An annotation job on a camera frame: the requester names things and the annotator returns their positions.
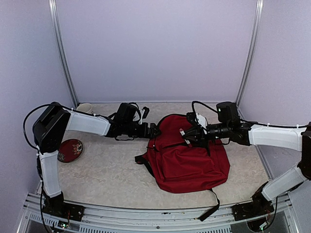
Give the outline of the white marker dark-red cap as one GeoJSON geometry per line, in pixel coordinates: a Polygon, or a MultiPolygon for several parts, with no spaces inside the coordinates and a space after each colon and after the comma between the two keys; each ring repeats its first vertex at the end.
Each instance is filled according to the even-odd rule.
{"type": "Polygon", "coordinates": [[[182,128],[180,128],[179,132],[180,132],[182,138],[184,139],[184,141],[186,142],[186,144],[188,145],[188,147],[192,148],[191,142],[188,139],[186,139],[186,134],[185,134],[184,130],[182,128]]]}

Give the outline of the red backpack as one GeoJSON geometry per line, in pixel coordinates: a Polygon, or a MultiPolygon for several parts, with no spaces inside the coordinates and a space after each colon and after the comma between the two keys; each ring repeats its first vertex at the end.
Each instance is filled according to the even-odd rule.
{"type": "Polygon", "coordinates": [[[149,140],[135,162],[145,165],[160,189],[174,194],[211,191],[227,181],[230,163],[221,140],[210,141],[208,148],[188,145],[180,130],[191,124],[181,114],[167,115],[157,126],[161,134],[149,140]]]}

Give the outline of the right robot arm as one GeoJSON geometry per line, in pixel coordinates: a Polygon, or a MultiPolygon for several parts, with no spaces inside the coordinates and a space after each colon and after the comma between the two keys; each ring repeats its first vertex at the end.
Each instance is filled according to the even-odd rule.
{"type": "Polygon", "coordinates": [[[225,101],[213,109],[218,116],[217,124],[192,110],[186,114],[192,127],[182,138],[188,143],[208,148],[209,142],[227,138],[244,146],[272,146],[295,150],[301,153],[301,160],[285,173],[260,187],[252,196],[248,210],[258,216],[268,203],[279,195],[291,191],[311,178],[311,126],[277,126],[241,119],[236,103],[225,101]]]}

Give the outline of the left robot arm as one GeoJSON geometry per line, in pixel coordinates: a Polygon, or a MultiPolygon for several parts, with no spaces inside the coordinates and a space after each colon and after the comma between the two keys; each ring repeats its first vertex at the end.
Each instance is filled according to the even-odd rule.
{"type": "Polygon", "coordinates": [[[160,134],[154,123],[145,122],[149,108],[139,108],[136,103],[123,102],[117,111],[109,116],[96,113],[85,113],[72,109],[58,102],[44,104],[27,114],[43,112],[32,126],[33,142],[30,147],[36,151],[37,172],[41,179],[43,199],[49,208],[58,216],[68,211],[64,202],[58,176],[58,153],[61,144],[70,136],[97,136],[113,138],[126,136],[127,139],[151,139],[160,134]]]}

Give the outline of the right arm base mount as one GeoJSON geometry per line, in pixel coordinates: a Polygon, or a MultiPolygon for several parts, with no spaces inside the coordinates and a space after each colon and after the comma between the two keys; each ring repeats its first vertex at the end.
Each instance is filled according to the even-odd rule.
{"type": "Polygon", "coordinates": [[[274,207],[272,204],[268,204],[263,207],[262,206],[256,207],[252,202],[248,202],[243,204],[235,204],[234,206],[232,206],[232,212],[235,221],[265,215],[273,211],[274,207]]]}

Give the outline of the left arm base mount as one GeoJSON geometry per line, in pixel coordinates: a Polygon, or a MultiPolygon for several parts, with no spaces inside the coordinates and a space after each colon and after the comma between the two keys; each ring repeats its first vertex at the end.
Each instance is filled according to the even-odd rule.
{"type": "Polygon", "coordinates": [[[51,216],[80,222],[82,221],[84,210],[84,206],[64,202],[60,206],[44,206],[42,212],[51,216]]]}

